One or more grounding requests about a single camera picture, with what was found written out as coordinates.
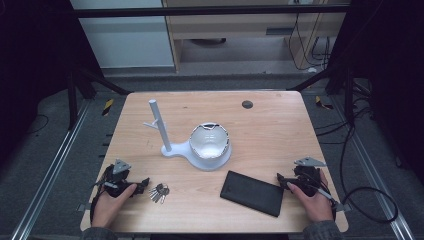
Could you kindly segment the black curtain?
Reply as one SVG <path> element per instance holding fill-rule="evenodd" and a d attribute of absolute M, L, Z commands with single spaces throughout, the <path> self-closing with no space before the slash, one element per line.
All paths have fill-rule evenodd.
<path fill-rule="evenodd" d="M 67 75 L 102 71 L 70 0 L 0 0 L 0 166 L 27 133 L 39 102 Z"/>
<path fill-rule="evenodd" d="M 401 163 L 424 185 L 424 0 L 351 0 L 332 63 L 371 82 L 371 103 Z"/>

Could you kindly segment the black leather wallet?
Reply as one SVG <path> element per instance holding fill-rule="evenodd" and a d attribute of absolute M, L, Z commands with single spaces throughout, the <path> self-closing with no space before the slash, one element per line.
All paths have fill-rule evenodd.
<path fill-rule="evenodd" d="M 221 189 L 220 197 L 278 217 L 281 211 L 283 191 L 279 186 L 229 171 Z"/>

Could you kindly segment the bunch of silver keys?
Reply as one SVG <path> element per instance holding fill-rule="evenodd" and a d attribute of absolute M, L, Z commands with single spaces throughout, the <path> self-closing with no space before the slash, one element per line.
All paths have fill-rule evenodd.
<path fill-rule="evenodd" d="M 169 192 L 170 189 L 168 186 L 164 183 L 160 183 L 149 191 L 149 197 L 154 203 L 163 204 Z"/>

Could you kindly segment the yellow black striped tape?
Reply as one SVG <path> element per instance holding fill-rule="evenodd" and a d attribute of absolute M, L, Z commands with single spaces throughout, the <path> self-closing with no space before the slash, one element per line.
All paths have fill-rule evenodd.
<path fill-rule="evenodd" d="M 105 106 L 104 106 L 103 111 L 102 111 L 102 116 L 108 115 L 113 103 L 114 103 L 114 99 L 108 99 L 106 101 Z"/>
<path fill-rule="evenodd" d="M 333 105 L 324 103 L 321 97 L 319 96 L 315 96 L 315 104 L 317 107 L 321 107 L 323 109 L 328 109 L 328 110 L 334 109 Z"/>

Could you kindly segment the white bowl with silver rim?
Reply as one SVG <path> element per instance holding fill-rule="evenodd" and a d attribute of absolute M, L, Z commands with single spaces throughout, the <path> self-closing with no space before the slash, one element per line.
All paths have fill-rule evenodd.
<path fill-rule="evenodd" d="M 227 152 L 230 144 L 229 133 L 218 123 L 202 123 L 192 131 L 189 144 L 198 157 L 216 159 Z"/>

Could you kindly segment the light wooden desk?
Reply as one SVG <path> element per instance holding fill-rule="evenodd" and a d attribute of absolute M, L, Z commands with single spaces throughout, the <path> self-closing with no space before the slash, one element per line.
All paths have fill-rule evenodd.
<path fill-rule="evenodd" d="M 350 0 L 161 0 L 165 7 L 240 5 L 348 4 Z M 336 37 L 344 21 L 341 13 L 292 13 L 168 16 L 166 22 L 174 42 L 187 39 L 230 37 L 277 37 L 286 39 L 295 66 L 311 64 L 313 43 L 320 37 Z"/>

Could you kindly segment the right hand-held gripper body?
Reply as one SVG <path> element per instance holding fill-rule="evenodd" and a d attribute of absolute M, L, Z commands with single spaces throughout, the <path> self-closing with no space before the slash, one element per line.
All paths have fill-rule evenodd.
<path fill-rule="evenodd" d="M 321 187 L 320 169 L 326 164 L 312 157 L 294 161 L 295 177 L 288 182 L 299 187 L 308 197 L 312 197 Z"/>

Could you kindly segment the white cabinet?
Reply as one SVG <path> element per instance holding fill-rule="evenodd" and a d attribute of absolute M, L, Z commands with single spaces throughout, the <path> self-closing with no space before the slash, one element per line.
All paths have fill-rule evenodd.
<path fill-rule="evenodd" d="M 75 10 L 155 8 L 161 0 L 70 0 Z M 163 16 L 80 18 L 102 69 L 173 67 Z"/>

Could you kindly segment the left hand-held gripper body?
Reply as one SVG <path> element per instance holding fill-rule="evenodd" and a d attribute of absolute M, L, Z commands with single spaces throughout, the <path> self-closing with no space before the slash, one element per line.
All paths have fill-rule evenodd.
<path fill-rule="evenodd" d="M 98 187 L 96 195 L 106 191 L 111 197 L 120 196 L 129 186 L 131 182 L 127 181 L 130 173 L 131 165 L 123 160 L 116 159 L 114 164 L 110 164 L 103 172 L 100 180 L 96 183 Z"/>

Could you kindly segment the black metal stand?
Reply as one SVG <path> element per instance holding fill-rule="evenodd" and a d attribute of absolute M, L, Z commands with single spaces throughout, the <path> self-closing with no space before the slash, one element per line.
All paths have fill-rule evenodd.
<path fill-rule="evenodd" d="M 76 93 L 80 92 L 84 99 L 93 99 L 97 94 L 92 82 L 99 83 L 120 95 L 130 94 L 129 90 L 109 82 L 102 74 L 96 74 L 85 68 L 73 68 L 67 76 L 69 130 L 76 126 L 78 120 Z"/>
<path fill-rule="evenodd" d="M 349 66 L 330 66 L 327 69 L 315 74 L 306 81 L 288 88 L 288 91 L 301 92 L 308 86 L 315 84 L 321 79 L 328 78 L 329 82 L 325 88 L 328 94 L 337 93 L 344 87 L 344 116 L 350 125 L 354 124 L 353 115 L 353 69 Z"/>

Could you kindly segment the person's right hand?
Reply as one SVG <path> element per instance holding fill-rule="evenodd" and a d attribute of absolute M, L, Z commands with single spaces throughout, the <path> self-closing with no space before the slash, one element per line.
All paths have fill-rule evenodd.
<path fill-rule="evenodd" d="M 290 191 L 300 201 L 311 222 L 334 220 L 331 202 L 321 193 L 317 192 L 314 196 L 309 197 L 294 184 L 293 189 Z"/>

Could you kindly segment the aluminium floor rail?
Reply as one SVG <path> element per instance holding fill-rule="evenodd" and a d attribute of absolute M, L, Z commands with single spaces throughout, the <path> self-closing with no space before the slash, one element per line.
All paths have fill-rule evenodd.
<path fill-rule="evenodd" d="M 50 164 L 42 182 L 40 183 L 32 201 L 30 202 L 25 214 L 19 224 L 14 229 L 10 240 L 27 240 L 33 226 L 35 225 L 41 210 L 56 182 L 57 177 L 65 163 L 68 154 L 78 136 L 78 133 L 86 119 L 87 112 L 91 105 L 91 100 L 83 100 L 80 109 L 77 112 L 75 125 L 67 131 L 61 145 L 59 146 L 52 163 Z"/>
<path fill-rule="evenodd" d="M 354 131 L 351 135 L 351 144 L 370 185 L 373 188 L 383 191 L 388 196 L 392 196 L 392 193 L 388 189 L 386 183 L 383 181 L 383 178 L 380 176 L 376 167 L 372 163 L 372 159 L 356 131 Z M 395 203 L 390 202 L 389 199 L 383 196 L 381 193 L 377 194 L 377 199 L 385 214 L 385 217 L 387 219 L 392 218 L 390 226 L 397 239 L 416 240 L 412 230 L 401 213 L 401 210 L 395 206 Z"/>

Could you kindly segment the black horizontal frame bar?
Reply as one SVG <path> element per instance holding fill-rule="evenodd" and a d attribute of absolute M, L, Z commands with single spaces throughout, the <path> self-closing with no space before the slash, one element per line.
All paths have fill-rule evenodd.
<path fill-rule="evenodd" d="M 349 4 L 312 5 L 240 5 L 166 8 L 82 9 L 68 14 L 78 18 L 107 17 L 156 17 L 156 16 L 202 16 L 246 14 L 292 14 L 292 13 L 341 13 L 350 9 Z"/>

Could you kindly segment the person's left hand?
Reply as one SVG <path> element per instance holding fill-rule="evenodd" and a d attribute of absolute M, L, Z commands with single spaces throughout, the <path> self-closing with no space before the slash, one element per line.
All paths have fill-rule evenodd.
<path fill-rule="evenodd" d="M 118 197 L 112 197 L 106 191 L 103 191 L 95 204 L 91 226 L 109 228 L 136 188 L 136 184 L 131 184 Z"/>

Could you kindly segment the white stand with pole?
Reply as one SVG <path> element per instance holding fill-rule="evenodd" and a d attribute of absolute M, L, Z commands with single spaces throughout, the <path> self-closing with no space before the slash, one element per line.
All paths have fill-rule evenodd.
<path fill-rule="evenodd" d="M 182 157 L 185 158 L 192 166 L 202 171 L 215 171 L 224 166 L 230 159 L 232 154 L 232 145 L 229 144 L 227 152 L 216 159 L 202 159 L 198 157 L 190 147 L 189 138 L 183 143 L 173 143 L 169 140 L 166 125 L 162 119 L 157 101 L 149 100 L 149 105 L 153 113 L 154 121 L 152 123 L 144 123 L 145 126 L 157 129 L 163 141 L 161 153 L 163 156 Z"/>

